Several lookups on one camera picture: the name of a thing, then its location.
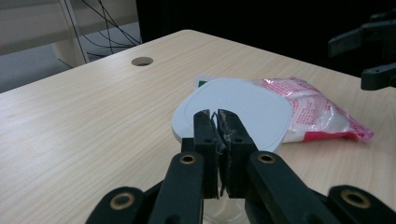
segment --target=brass insert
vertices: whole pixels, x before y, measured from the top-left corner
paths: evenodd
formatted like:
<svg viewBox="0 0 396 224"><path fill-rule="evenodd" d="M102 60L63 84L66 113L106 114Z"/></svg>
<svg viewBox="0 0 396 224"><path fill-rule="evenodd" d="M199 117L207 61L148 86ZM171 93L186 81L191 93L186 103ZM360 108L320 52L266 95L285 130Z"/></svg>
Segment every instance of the brass insert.
<svg viewBox="0 0 396 224"><path fill-rule="evenodd" d="M195 163L196 159L192 155L185 155L180 158L180 162L183 164L193 164Z"/></svg>
<svg viewBox="0 0 396 224"><path fill-rule="evenodd" d="M259 159L259 161L264 162L264 163L274 163L276 161L276 158L274 158L268 154L260 154L257 157L257 159Z"/></svg>
<svg viewBox="0 0 396 224"><path fill-rule="evenodd" d="M344 189L341 191L341 198L355 207L369 208L371 206L370 201L364 195L354 190Z"/></svg>
<svg viewBox="0 0 396 224"><path fill-rule="evenodd" d="M134 195L130 192L119 193L111 199L110 207L114 210L122 210L134 203Z"/></svg>

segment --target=table surface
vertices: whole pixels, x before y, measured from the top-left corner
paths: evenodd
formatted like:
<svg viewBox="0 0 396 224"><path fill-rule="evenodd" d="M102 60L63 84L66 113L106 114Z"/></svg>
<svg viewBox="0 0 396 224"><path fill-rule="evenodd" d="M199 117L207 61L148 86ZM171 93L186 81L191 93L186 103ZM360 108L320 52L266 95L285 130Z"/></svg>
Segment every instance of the table surface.
<svg viewBox="0 0 396 224"><path fill-rule="evenodd" d="M135 66L131 60L150 57ZM375 136L285 143L276 152L324 195L352 185L396 209L396 89L184 30L0 94L0 223L84 223L111 190L146 190L180 151L171 119L197 75L298 77Z"/></svg>

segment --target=snack package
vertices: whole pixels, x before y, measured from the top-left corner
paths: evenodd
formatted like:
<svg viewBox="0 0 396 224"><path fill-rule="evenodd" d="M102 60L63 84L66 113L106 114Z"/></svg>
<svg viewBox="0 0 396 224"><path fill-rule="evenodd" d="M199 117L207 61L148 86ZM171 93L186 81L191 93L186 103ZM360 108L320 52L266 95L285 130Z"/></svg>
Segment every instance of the snack package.
<svg viewBox="0 0 396 224"><path fill-rule="evenodd" d="M215 79L197 76L195 88ZM320 91L297 77L247 80L285 97L292 107L292 118L283 143L306 142L331 138L369 141L374 133L359 124L345 110L327 99Z"/></svg>

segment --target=black cable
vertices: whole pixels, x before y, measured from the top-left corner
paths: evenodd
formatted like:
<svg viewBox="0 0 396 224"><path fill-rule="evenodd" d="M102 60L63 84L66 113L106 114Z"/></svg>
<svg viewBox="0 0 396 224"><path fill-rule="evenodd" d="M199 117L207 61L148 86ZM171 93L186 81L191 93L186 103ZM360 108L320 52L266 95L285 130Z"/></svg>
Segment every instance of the black cable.
<svg viewBox="0 0 396 224"><path fill-rule="evenodd" d="M113 52L113 48L111 48L111 41L110 41L111 37L110 37L110 32L108 31L108 21L107 21L107 18L106 18L105 7L102 4L102 0L98 0L98 2L102 6L103 15L105 16L106 28L107 28L107 36L108 36L108 45L110 45L110 50L111 50L111 53L113 54L114 52Z"/></svg>
<svg viewBox="0 0 396 224"><path fill-rule="evenodd" d="M96 44L96 43L93 43L87 36L85 36L85 35L83 35L88 41L90 41L90 43L92 43L93 45L95 45L95 46L97 46L97 47L101 47L101 48L113 48L113 49L128 49L128 48L130 48L130 47L128 47L128 46L112 46L112 47L109 47L109 46L103 46L103 45L98 45L98 44Z"/></svg>
<svg viewBox="0 0 396 224"><path fill-rule="evenodd" d="M105 12L107 13L107 15L108 15L108 17L114 22L114 24L116 24L116 22L113 20L113 18L110 16L110 14L108 13L108 11L107 11L107 9L105 9ZM124 35L128 35L129 37L131 37L135 42L137 42L138 44L140 44L140 42L139 41L137 41L135 38L133 38L131 35L129 35L128 33L126 33L126 32L124 32L124 31L122 31L123 33L125 33Z"/></svg>
<svg viewBox="0 0 396 224"><path fill-rule="evenodd" d="M84 56L84 50L82 50L81 43L79 42L79 38L78 38L77 30L76 30L76 25L73 23L72 15L70 14L70 10L69 10L69 7L67 6L66 0L64 0L64 4L66 5L66 9L67 9L67 13L69 14L70 21L72 22L73 29L75 31L76 38L77 38L77 41L78 41L78 44L79 44L79 48L81 49L82 57L84 58L84 62L87 63L87 60L85 59L85 56Z"/></svg>
<svg viewBox="0 0 396 224"><path fill-rule="evenodd" d="M106 19L104 16L102 16L102 14L100 14L98 11L96 11L96 10L95 10L93 7L91 7L87 2L85 2L84 0L81 0L81 1L82 1L87 7L89 7L89 8L92 9L94 12L96 12L100 17L102 17L103 19ZM112 24L114 27L116 27L117 29L119 29L119 30L124 34L124 36L125 36L129 41L131 41L131 43L134 44L134 42L133 42L130 38L128 38L128 36L131 37L136 43L140 44L139 41L137 41L137 40L134 39L132 36L130 36L128 33L126 33L125 31L123 31L123 30L114 22L114 20L113 20L113 21L107 20L107 21L108 21L108 23Z"/></svg>

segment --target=white plate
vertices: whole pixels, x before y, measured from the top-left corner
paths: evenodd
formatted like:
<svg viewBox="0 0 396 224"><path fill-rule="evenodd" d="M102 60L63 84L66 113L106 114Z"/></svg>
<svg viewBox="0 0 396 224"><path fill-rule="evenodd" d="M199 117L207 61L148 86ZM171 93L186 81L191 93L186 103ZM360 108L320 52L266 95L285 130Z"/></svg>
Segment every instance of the white plate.
<svg viewBox="0 0 396 224"><path fill-rule="evenodd" d="M193 116L199 111L218 109L234 112L259 150L275 151L282 143L291 120L290 103L282 96L248 81L217 78L195 90L175 111L175 137L193 137Z"/></svg>

